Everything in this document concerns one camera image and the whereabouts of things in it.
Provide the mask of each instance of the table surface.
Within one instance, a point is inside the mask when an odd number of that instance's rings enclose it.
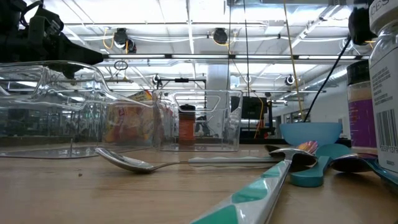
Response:
[[[192,157],[266,156],[264,146],[239,152],[124,153],[151,164]],[[0,158],[1,223],[189,223],[256,179],[264,169],[174,165],[153,174],[122,170],[100,157],[70,160]],[[271,224],[390,223],[398,197],[372,173],[328,170],[319,188],[285,182]]]

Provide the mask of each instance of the teal and white handle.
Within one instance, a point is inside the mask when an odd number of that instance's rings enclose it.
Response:
[[[292,161],[281,161],[192,224],[263,224],[271,219]]]
[[[213,157],[213,158],[201,158],[195,157],[188,160],[188,164],[193,167],[271,167],[272,165],[281,161],[281,158],[273,157],[253,157],[246,156],[241,158],[228,158],[228,157]]]

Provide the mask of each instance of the barcode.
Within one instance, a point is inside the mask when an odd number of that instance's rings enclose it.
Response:
[[[377,113],[380,146],[398,147],[396,114],[394,109]]]

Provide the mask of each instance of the teal bowl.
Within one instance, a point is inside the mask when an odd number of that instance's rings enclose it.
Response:
[[[318,147],[333,144],[340,137],[341,123],[292,123],[281,124],[280,131],[287,143],[298,146],[308,141],[316,141]]]

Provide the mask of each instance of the teal spatula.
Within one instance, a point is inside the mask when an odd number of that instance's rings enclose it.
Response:
[[[290,183],[299,187],[319,187],[323,184],[323,173],[333,159],[352,153],[341,144],[327,144],[318,148],[318,162],[310,169],[290,174]]]

